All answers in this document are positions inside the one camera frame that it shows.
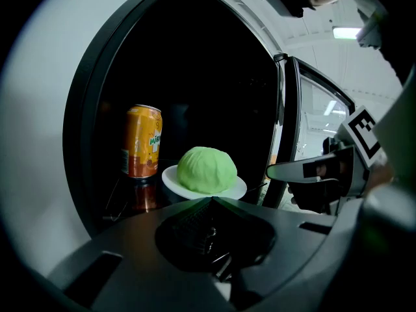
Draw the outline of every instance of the white wall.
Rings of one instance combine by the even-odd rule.
[[[1,211],[23,260],[43,275],[89,239],[64,172],[64,108],[85,49],[124,1],[45,0],[0,81]]]

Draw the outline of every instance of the green mochi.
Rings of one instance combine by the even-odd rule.
[[[233,186],[237,180],[237,168],[231,157],[223,151],[194,147],[179,161],[177,178],[189,190],[212,194]]]

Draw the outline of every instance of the ceiling light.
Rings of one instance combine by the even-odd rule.
[[[333,36],[336,39],[357,39],[357,33],[361,28],[333,27]]]
[[[326,107],[326,110],[324,112],[324,116],[329,116],[333,107],[335,106],[335,104],[337,103],[337,101],[330,101],[330,103],[328,104],[328,106]]]

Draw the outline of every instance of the orange soda can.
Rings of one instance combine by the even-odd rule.
[[[136,104],[126,114],[122,145],[122,172],[132,178],[147,178],[157,172],[162,116],[155,107]]]

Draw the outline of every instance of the ceiling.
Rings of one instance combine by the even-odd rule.
[[[335,39],[333,26],[361,27],[355,0],[305,10],[302,19],[281,17],[265,0],[228,0],[246,19],[257,23],[258,35],[270,48],[316,67],[379,120],[398,97],[401,86],[379,51],[361,48],[355,40]]]

